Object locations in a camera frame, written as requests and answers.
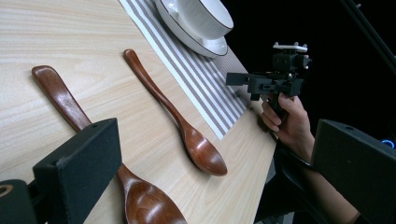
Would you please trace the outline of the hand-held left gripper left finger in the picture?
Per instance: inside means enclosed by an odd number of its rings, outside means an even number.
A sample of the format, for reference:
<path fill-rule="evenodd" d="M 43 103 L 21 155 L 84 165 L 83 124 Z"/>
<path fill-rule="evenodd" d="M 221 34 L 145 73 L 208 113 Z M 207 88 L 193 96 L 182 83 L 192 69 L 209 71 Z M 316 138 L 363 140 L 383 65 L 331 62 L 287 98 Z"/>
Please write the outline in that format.
<path fill-rule="evenodd" d="M 118 121 L 89 125 L 34 167 L 39 220 L 83 224 L 121 165 Z"/>

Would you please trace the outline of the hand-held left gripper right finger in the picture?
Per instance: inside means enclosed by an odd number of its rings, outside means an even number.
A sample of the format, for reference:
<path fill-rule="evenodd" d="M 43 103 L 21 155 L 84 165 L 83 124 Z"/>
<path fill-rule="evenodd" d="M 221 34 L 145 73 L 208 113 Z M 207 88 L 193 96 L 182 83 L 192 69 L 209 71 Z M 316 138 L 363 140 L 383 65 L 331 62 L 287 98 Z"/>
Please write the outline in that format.
<path fill-rule="evenodd" d="M 351 126 L 322 119 L 312 162 L 370 224 L 396 224 L 396 149 Z"/>

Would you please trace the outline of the large brown wooden spoon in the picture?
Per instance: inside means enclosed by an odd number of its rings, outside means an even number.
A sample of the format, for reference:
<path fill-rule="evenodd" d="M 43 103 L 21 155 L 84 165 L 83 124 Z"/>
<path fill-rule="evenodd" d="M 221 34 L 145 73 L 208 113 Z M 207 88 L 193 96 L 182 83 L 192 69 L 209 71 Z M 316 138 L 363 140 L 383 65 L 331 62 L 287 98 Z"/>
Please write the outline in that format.
<path fill-rule="evenodd" d="M 50 102 L 77 132 L 92 122 L 63 80 L 48 65 L 32 69 L 32 75 Z M 173 200 L 161 189 L 133 174 L 122 164 L 117 177 L 123 190 L 123 214 L 126 224 L 187 224 Z"/>

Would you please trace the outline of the grey white striped placemat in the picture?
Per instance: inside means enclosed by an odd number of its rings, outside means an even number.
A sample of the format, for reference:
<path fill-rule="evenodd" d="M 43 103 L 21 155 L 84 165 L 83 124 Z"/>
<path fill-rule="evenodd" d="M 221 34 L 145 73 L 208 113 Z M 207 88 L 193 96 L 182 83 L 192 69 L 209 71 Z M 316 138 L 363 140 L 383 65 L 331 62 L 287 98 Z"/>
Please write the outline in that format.
<path fill-rule="evenodd" d="M 250 104 L 246 87 L 225 84 L 227 73 L 244 73 L 245 67 L 229 47 L 226 55 L 216 58 L 189 49 L 168 29 L 154 0 L 119 2 L 217 138 L 222 138 Z"/>

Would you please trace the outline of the white plate with dark rim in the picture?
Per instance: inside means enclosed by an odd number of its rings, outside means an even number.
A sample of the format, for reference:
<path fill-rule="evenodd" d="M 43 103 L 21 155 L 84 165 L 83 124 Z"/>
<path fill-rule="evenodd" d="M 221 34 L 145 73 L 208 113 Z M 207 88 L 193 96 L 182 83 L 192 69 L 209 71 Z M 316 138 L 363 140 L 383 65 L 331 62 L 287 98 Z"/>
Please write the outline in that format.
<path fill-rule="evenodd" d="M 214 40 L 194 39 L 184 30 L 178 23 L 177 0 L 154 0 L 154 2 L 168 29 L 189 49 L 209 58 L 216 58 L 227 54 L 228 46 L 224 37 Z"/>

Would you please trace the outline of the black wristband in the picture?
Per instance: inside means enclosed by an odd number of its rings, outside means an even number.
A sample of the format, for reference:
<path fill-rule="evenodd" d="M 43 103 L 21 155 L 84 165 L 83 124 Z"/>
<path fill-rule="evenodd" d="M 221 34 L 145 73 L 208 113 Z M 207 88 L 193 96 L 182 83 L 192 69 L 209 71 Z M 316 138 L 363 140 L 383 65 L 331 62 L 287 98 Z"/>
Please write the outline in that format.
<path fill-rule="evenodd" d="M 304 168 L 308 170 L 313 170 L 313 166 L 308 161 L 303 160 L 296 153 L 294 153 L 291 149 L 289 149 L 286 145 L 284 145 L 281 141 L 276 142 L 276 148 L 280 150 L 286 157 L 292 160 L 294 163 L 302 165 Z"/>

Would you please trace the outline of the white bowl with dark rim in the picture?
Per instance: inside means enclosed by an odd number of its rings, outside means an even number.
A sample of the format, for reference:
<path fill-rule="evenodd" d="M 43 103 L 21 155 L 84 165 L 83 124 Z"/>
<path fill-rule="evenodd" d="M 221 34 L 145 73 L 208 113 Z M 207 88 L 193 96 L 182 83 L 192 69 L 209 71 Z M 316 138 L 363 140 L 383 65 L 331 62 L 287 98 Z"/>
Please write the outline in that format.
<path fill-rule="evenodd" d="M 220 0 L 177 0 L 179 24 L 194 38 L 218 39 L 233 29 L 233 19 Z"/>

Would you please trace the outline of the small brown wooden spoon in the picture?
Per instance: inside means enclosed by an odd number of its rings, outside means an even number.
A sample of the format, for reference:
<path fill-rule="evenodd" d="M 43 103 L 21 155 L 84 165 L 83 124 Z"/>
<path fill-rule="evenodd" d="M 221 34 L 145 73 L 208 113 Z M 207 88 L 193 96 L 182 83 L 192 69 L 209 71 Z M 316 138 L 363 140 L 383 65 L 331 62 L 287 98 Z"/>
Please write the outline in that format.
<path fill-rule="evenodd" d="M 123 52 L 123 57 L 146 89 L 173 116 L 192 162 L 208 174 L 216 176 L 227 175 L 228 169 L 226 163 L 217 149 L 184 119 L 171 101 L 162 93 L 140 62 L 135 51 L 133 49 L 126 49 Z"/>

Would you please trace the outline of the dark metal stand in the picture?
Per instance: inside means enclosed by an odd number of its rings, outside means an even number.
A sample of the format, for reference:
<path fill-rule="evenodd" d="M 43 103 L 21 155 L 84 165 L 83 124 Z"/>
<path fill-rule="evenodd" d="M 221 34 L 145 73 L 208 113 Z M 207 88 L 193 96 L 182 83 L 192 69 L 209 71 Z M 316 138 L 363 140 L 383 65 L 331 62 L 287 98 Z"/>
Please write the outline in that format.
<path fill-rule="evenodd" d="M 396 56 L 391 52 L 389 47 L 385 44 L 381 36 L 366 19 L 360 10 L 361 4 L 355 3 L 353 0 L 338 0 L 344 7 L 346 12 L 358 25 L 366 38 L 369 40 L 379 56 L 385 62 L 391 73 L 396 76 Z"/>

